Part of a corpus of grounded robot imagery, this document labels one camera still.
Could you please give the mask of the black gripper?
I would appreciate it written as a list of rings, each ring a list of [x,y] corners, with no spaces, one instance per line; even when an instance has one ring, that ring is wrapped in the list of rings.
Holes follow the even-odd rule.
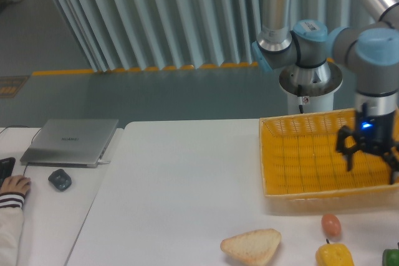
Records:
[[[371,115],[370,112],[369,105],[363,103],[360,111],[355,112],[355,131],[347,125],[338,130],[335,150],[346,159],[347,171],[353,169],[353,155],[359,150],[383,154],[383,160],[391,169],[389,184],[394,184],[398,177],[398,158],[392,151],[395,112],[386,115]],[[351,147],[345,145],[349,137],[355,142]]]

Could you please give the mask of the person's hand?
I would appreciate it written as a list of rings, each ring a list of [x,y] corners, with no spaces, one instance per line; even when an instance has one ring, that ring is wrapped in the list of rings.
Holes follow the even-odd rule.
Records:
[[[25,197],[31,188],[31,179],[23,175],[6,178],[1,186],[1,195],[19,194]]]

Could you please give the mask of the forearm in white sleeve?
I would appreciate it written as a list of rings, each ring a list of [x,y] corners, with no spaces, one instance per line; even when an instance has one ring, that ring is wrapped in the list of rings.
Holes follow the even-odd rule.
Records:
[[[1,265],[16,265],[24,224],[25,196],[17,192],[1,194]]]

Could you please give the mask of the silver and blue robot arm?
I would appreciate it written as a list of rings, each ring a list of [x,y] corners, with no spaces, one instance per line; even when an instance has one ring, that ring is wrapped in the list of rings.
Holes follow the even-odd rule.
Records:
[[[357,75],[355,124],[337,133],[335,149],[353,168],[358,151],[381,157],[390,167],[390,182],[398,175],[398,142],[393,126],[398,101],[398,0],[360,0],[374,18],[361,29],[328,31],[314,20],[289,27],[291,0],[263,0],[262,29],[252,44],[256,60],[267,69],[283,68],[280,85],[303,111],[305,97],[317,90],[335,92],[340,66]]]

